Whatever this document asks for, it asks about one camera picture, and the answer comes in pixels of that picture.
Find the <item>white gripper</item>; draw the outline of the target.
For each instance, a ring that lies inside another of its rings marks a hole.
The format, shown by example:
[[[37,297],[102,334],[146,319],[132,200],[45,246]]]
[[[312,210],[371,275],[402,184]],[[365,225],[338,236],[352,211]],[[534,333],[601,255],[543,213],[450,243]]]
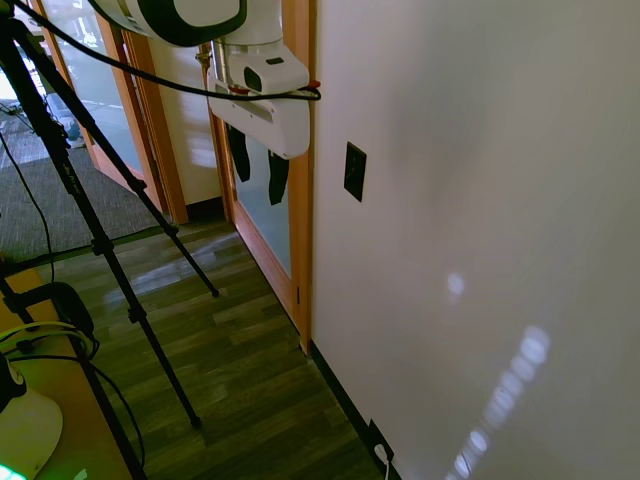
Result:
[[[310,146],[310,99],[305,93],[259,99],[253,91],[216,92],[207,98],[212,113],[227,123],[229,148],[241,182],[248,181],[251,175],[246,136],[271,150],[268,185],[271,205],[283,200],[289,176],[287,159],[303,155]]]

